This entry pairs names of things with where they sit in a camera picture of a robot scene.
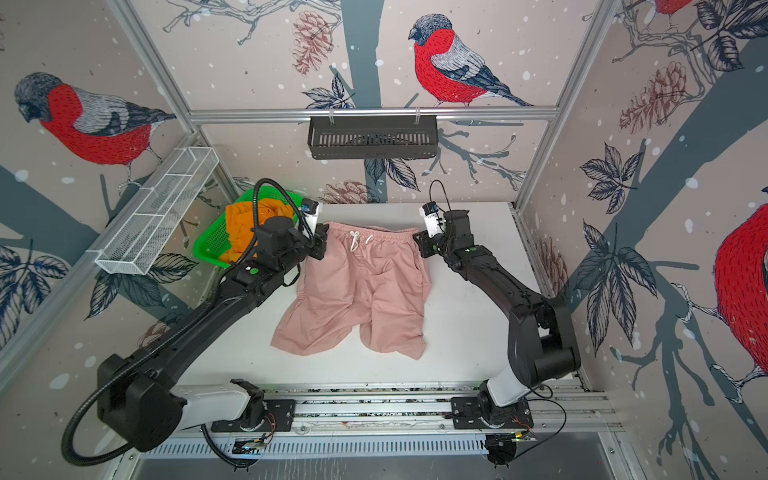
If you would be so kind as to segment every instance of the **floor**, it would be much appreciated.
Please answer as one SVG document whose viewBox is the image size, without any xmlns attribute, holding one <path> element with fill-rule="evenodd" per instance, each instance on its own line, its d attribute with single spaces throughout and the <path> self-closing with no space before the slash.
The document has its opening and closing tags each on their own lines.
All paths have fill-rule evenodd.
<svg viewBox="0 0 768 480">
<path fill-rule="evenodd" d="M 249 472 L 232 472 L 218 458 L 141 460 L 132 480 L 519 480 L 520 478 L 613 479 L 597 433 L 561 433 L 509 468 L 494 468 L 484 456 L 425 456 L 273 460 Z"/>
<path fill-rule="evenodd" d="M 538 290 L 506 203 L 452 207 L 470 210 L 475 243 L 485 245 L 512 275 Z M 324 205 L 323 209 L 320 221 L 391 230 L 424 228 L 419 205 L 415 204 Z M 427 261 L 433 287 L 425 306 L 427 349 L 419 360 L 368 350 L 356 329 L 336 348 L 309 357 L 273 348 L 273 331 L 296 298 L 295 287 L 289 287 L 278 289 L 260 308 L 230 327 L 197 358 L 179 384 L 218 384 L 240 377 L 261 386 L 300 384 L 303 388 L 449 386 L 494 376 L 507 362 L 507 319 L 480 289 L 452 272 L 441 257 L 435 255 Z"/>
</svg>

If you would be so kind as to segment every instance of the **bird beak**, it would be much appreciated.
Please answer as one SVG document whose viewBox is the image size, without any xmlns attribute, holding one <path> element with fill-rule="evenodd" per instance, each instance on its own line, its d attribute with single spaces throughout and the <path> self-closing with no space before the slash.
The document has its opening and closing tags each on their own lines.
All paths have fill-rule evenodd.
<svg viewBox="0 0 768 480">
<path fill-rule="evenodd" d="M 39 118 L 37 115 L 38 109 L 31 106 L 30 104 L 20 104 L 18 106 L 18 111 L 22 113 L 22 117 L 29 123 L 30 121 Z"/>
</svg>

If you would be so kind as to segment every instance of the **black metal basket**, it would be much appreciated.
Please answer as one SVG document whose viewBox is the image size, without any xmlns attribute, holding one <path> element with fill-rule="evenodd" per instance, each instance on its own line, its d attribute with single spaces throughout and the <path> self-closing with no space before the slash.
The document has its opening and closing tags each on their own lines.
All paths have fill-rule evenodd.
<svg viewBox="0 0 768 480">
<path fill-rule="evenodd" d="M 307 144 L 317 160 L 432 158 L 437 155 L 437 117 L 312 117 Z"/>
</svg>

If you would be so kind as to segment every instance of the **pink shorts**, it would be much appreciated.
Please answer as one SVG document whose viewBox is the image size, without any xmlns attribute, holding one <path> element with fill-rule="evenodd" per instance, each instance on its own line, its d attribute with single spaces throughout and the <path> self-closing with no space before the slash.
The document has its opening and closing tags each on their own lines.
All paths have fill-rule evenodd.
<svg viewBox="0 0 768 480">
<path fill-rule="evenodd" d="M 360 339 L 371 350 L 421 357 L 432 284 L 412 238 L 417 229 L 328 226 L 326 255 L 306 259 L 296 301 L 275 329 L 272 346 L 311 355 L 332 349 L 360 325 Z"/>
</svg>

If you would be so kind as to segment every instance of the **shorts waistband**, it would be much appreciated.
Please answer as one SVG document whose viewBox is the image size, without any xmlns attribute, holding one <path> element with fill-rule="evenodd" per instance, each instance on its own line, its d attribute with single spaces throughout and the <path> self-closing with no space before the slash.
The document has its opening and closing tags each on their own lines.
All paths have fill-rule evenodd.
<svg viewBox="0 0 768 480">
<path fill-rule="evenodd" d="M 348 237 L 350 231 L 360 232 L 362 239 L 367 239 L 371 236 L 373 240 L 388 240 L 397 243 L 413 243 L 413 234 L 418 232 L 418 228 L 409 228 L 406 230 L 387 230 L 380 227 L 356 227 L 354 225 L 346 225 L 339 222 L 325 222 L 328 225 L 328 233 L 332 233 L 338 237 Z"/>
</svg>

